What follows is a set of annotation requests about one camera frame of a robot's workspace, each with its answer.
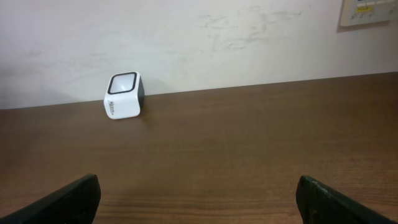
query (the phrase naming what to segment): small speaker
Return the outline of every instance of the small speaker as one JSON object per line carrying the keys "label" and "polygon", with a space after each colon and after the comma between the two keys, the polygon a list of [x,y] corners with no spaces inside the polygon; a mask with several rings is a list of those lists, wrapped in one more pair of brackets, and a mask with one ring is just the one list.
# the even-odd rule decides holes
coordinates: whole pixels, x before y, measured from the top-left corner
{"label": "small speaker", "polygon": [[112,76],[105,93],[104,106],[111,119],[138,116],[144,105],[144,85],[138,72]]}

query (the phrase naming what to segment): brown wooden surface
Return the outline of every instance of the brown wooden surface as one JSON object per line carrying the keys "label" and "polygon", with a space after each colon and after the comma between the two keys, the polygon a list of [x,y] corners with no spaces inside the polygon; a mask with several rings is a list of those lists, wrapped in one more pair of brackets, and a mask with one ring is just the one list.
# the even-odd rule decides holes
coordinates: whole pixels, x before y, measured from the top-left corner
{"label": "brown wooden surface", "polygon": [[398,73],[0,111],[0,216],[87,174],[95,223],[301,223],[303,174],[398,220]]}

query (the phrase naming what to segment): control panel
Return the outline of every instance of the control panel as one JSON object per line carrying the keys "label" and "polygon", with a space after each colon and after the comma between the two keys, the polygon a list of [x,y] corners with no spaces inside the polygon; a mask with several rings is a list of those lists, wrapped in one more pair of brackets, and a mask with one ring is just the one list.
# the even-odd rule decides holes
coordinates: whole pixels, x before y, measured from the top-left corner
{"label": "control panel", "polygon": [[345,0],[340,25],[353,26],[398,19],[398,0]]}

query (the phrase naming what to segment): wall stain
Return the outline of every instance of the wall stain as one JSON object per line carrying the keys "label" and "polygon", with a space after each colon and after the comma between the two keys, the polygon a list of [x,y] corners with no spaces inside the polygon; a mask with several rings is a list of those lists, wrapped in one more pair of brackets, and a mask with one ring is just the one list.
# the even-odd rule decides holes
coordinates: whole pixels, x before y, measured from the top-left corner
{"label": "wall stain", "polygon": [[205,23],[204,26],[205,26],[205,27],[208,27],[209,25],[215,24],[216,22],[221,21],[221,20],[223,20],[223,19],[225,19],[225,18],[226,18],[226,16],[221,16],[221,17],[216,18],[216,19],[208,19],[208,22]]}
{"label": "wall stain", "polygon": [[105,56],[105,53],[92,53],[91,56],[93,56],[93,57],[103,57],[103,56]]}
{"label": "wall stain", "polygon": [[248,8],[249,12],[259,12],[261,10],[261,6],[250,6]]}
{"label": "wall stain", "polygon": [[168,54],[168,55],[178,55],[178,54],[181,54],[181,52],[178,52],[176,50],[168,50],[168,51],[166,51],[166,54]]}
{"label": "wall stain", "polygon": [[302,12],[287,12],[279,11],[270,14],[261,13],[258,14],[261,20],[262,31],[266,32],[268,25],[273,25],[278,22],[287,22],[293,20],[297,16],[301,16]]}
{"label": "wall stain", "polygon": [[189,64],[190,59],[186,58],[186,57],[182,57],[181,58],[181,62],[184,63],[185,65]]}
{"label": "wall stain", "polygon": [[230,43],[223,50],[243,50],[245,47],[235,47],[235,44]]}
{"label": "wall stain", "polygon": [[256,36],[256,35],[258,35],[260,32],[253,32],[253,33],[251,33],[251,34],[249,34],[249,37],[251,38],[251,37],[254,37],[254,36]]}
{"label": "wall stain", "polygon": [[237,38],[237,39],[231,39],[231,40],[245,42],[247,44],[253,43],[253,42],[268,42],[269,41],[269,39],[267,37],[245,37],[245,38]]}
{"label": "wall stain", "polygon": [[30,51],[27,53],[27,55],[28,55],[29,57],[37,57],[37,56],[40,56],[42,53],[43,53],[43,52],[38,51],[38,50],[30,50]]}
{"label": "wall stain", "polygon": [[209,17],[211,17],[211,15],[203,15],[203,16],[200,16],[199,19],[206,19],[206,18],[209,18]]}
{"label": "wall stain", "polygon": [[216,52],[217,51],[217,44],[218,44],[218,41],[220,40],[220,35],[219,34],[216,34],[214,37],[213,37],[213,44],[211,45],[211,51],[212,52]]}
{"label": "wall stain", "polygon": [[211,26],[211,27],[207,27],[207,26],[199,26],[199,28],[204,28],[204,29],[214,29],[214,30],[224,30],[224,29],[236,29],[238,28],[238,26]]}

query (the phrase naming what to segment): wood grain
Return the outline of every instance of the wood grain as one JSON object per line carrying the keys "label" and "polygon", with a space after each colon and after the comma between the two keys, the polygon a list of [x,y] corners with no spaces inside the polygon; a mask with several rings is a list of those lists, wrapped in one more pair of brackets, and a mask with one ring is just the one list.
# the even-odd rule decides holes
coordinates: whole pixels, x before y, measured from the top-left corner
{"label": "wood grain", "polygon": [[95,223],[301,223],[303,174],[398,220],[398,73],[0,111],[0,216],[87,174]]}

